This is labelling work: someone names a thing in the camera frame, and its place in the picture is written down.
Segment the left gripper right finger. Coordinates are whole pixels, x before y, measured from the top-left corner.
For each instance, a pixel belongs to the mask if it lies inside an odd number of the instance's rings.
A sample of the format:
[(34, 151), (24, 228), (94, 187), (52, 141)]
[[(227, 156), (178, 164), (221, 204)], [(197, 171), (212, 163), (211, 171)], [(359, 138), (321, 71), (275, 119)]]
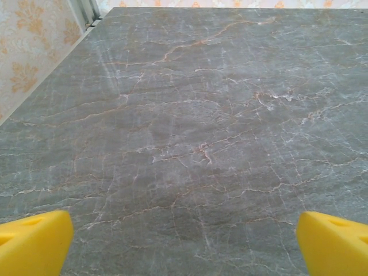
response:
[(367, 275), (367, 225), (304, 212), (296, 238), (310, 275)]

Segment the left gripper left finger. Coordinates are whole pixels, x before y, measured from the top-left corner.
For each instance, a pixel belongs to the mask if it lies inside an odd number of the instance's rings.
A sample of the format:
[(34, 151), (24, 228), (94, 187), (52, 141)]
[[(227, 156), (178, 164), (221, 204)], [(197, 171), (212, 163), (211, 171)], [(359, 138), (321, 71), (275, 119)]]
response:
[(1, 224), (1, 275), (59, 275), (73, 233), (64, 210)]

